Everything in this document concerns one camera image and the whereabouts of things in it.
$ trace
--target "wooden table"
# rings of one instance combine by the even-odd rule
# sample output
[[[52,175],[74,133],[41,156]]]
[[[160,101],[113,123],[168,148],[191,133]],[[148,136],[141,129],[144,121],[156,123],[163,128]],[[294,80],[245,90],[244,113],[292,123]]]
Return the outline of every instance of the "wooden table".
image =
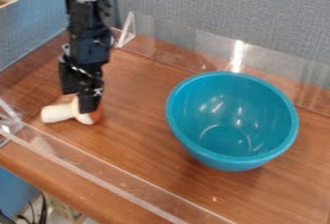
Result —
[[[212,170],[191,159],[165,124],[165,98],[192,73],[115,49],[102,121],[45,125],[40,109],[61,99],[56,56],[65,40],[56,37],[0,74],[1,99],[24,121],[236,223],[330,223],[328,117],[298,108],[287,153],[248,172]],[[100,223],[167,223],[16,143],[0,149],[0,165]]]

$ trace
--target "bowl rim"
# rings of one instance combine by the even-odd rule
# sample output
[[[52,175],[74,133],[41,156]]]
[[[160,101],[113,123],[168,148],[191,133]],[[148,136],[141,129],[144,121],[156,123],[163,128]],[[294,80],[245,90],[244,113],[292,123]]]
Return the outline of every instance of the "bowl rim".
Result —
[[[176,122],[172,118],[171,115],[171,106],[172,106],[172,102],[175,99],[175,96],[177,94],[177,92],[193,81],[199,80],[200,78],[205,78],[209,76],[235,76],[235,77],[241,77],[245,78],[248,80],[255,81],[256,83],[264,85],[268,89],[271,89],[274,91],[274,93],[278,95],[278,97],[280,98],[280,100],[283,101],[288,113],[290,113],[290,118],[291,118],[291,128],[290,131],[286,135],[284,140],[282,141],[282,143],[279,144],[279,146],[276,146],[274,149],[271,149],[268,152],[265,152],[264,154],[256,154],[256,155],[248,155],[248,156],[233,156],[233,155],[224,155],[224,154],[217,154],[215,152],[212,152],[211,150],[205,149],[204,147],[199,146],[195,142],[192,142],[192,140],[185,136],[185,134],[181,132],[180,128],[176,125]],[[249,74],[245,73],[236,73],[236,72],[231,72],[231,71],[209,71],[205,73],[200,73],[196,74],[193,76],[191,76],[189,78],[187,78],[185,80],[183,80],[172,89],[169,96],[167,98],[165,101],[165,119],[169,125],[169,128],[179,140],[179,142],[188,147],[189,150],[192,150],[192,152],[197,152],[197,154],[205,156],[209,159],[215,159],[215,160],[225,160],[228,162],[232,163],[245,163],[245,162],[257,162],[260,160],[270,160],[274,157],[276,157],[278,155],[280,155],[292,145],[296,135],[298,135],[298,131],[299,131],[299,116],[296,113],[296,109],[294,107],[294,104],[291,102],[291,100],[288,99],[288,97],[286,96],[286,94],[280,91],[280,89],[278,87],[275,87],[274,84],[271,84],[270,82],[267,82],[265,80],[257,78],[256,76],[252,76]]]

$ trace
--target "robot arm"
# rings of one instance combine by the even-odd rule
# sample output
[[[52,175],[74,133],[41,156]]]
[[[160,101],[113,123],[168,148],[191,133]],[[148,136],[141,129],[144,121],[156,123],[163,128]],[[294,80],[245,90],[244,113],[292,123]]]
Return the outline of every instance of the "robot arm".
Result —
[[[78,111],[97,109],[104,84],[101,66],[108,63],[112,33],[104,24],[108,0],[65,0],[69,44],[62,45],[58,80],[64,94],[77,94]]]

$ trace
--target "table surface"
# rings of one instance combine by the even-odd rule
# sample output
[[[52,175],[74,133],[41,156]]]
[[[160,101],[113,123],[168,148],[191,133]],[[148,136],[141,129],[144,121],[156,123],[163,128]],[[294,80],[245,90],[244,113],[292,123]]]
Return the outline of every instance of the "table surface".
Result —
[[[113,49],[104,66],[104,118],[45,125],[40,108],[61,100],[56,57],[65,35],[0,74],[0,94],[24,121],[236,223],[330,223],[330,118],[296,108],[291,149],[263,167],[225,173],[200,165],[165,124],[165,98],[191,72]],[[100,223],[167,223],[16,143],[0,165]]]

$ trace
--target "plastic bowl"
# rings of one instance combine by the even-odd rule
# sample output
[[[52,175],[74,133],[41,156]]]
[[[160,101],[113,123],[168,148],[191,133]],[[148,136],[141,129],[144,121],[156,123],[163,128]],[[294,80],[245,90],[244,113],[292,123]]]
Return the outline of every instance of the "plastic bowl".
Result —
[[[299,118],[282,91],[241,73],[185,79],[165,103],[171,130],[192,157],[223,171],[261,166],[292,145]]]

